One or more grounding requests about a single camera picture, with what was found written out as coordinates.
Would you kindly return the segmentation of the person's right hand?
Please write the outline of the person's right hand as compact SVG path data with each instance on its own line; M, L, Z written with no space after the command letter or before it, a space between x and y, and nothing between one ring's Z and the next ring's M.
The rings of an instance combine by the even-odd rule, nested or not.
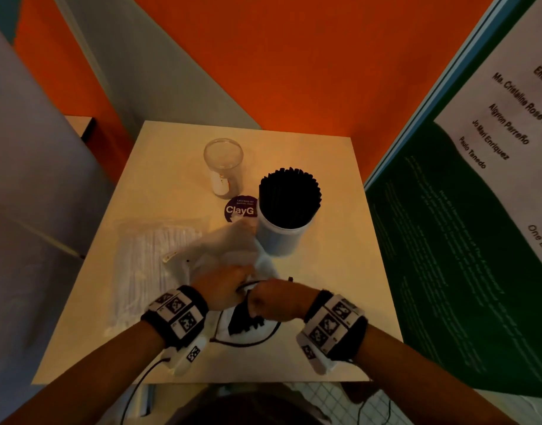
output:
M300 283L270 279L257 284L260 313L264 320L303 320L320 291Z

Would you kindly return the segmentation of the person's left hand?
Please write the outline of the person's left hand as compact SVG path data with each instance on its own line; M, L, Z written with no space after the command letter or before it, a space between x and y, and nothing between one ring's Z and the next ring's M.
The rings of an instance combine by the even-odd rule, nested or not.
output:
M210 271L191 283L206 301L210 311L220 312L240 304L246 297L245 292L235 293L244 270L239 265L223 266Z

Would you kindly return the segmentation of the white plastic bag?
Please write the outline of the white plastic bag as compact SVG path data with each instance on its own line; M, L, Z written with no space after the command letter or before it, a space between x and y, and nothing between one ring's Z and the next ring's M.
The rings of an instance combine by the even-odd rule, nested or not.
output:
M253 228L244 221L202 236L189 245L163 257L163 263L178 285L189 285L199 276L222 266L253 265L256 284L277 279L271 257L256 240ZM255 285L245 290L247 293ZM267 342L280 328L276 321L252 319L246 300L221 312L209 312L205 334L209 342L233 348L248 348Z

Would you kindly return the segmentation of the person's right forearm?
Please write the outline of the person's right forearm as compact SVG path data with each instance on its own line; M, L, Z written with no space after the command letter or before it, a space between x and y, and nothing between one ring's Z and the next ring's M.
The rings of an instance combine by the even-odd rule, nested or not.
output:
M372 325L353 361L415 425L517 425L438 364Z

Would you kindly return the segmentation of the person's left forearm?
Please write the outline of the person's left forearm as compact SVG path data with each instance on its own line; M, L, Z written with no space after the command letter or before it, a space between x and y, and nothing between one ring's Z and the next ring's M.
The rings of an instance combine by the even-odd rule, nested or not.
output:
M0 425L93 425L165 348L140 321L60 375Z

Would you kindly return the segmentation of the white cylindrical container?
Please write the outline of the white cylindrical container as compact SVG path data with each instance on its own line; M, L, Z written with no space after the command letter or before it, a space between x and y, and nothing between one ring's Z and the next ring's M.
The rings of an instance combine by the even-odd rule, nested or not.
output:
M295 229L280 228L267 220L263 215L259 204L257 204L256 209L257 223L255 238L265 252L274 257L291 255L298 247L305 232L314 222L314 219L311 219L303 227Z

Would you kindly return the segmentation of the purple round sticker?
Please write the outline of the purple round sticker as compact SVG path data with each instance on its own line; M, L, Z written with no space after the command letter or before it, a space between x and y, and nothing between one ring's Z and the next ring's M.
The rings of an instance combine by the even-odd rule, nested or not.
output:
M257 218L258 199L251 195L237 195L227 202L225 220L234 223L243 218Z

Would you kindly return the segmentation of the bundle of black straws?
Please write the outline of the bundle of black straws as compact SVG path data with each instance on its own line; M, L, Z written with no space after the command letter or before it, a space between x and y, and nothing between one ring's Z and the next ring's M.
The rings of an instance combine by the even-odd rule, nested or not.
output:
M319 183L301 169L278 169L263 177L259 185L259 213L278 228L304 227L318 212L321 201Z

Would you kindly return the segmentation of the clear packet of white straws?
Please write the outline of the clear packet of white straws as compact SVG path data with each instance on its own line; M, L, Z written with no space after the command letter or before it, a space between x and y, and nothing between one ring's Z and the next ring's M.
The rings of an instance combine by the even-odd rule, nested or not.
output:
M123 219L115 223L110 314L104 335L113 337L137 323L162 293L190 282L190 265L170 261L200 239L209 219Z

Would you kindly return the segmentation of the clear drinking glass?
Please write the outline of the clear drinking glass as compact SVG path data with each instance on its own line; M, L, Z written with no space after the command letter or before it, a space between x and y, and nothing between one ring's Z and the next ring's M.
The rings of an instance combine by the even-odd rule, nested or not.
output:
M211 189L217 197L230 199L243 190L241 145L230 138L211 140L204 148L204 161L210 174Z

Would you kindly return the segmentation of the green and white poster board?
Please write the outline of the green and white poster board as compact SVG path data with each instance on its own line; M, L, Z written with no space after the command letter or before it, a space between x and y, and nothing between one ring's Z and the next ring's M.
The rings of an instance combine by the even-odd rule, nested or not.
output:
M542 0L518 0L366 197L405 344L542 398Z

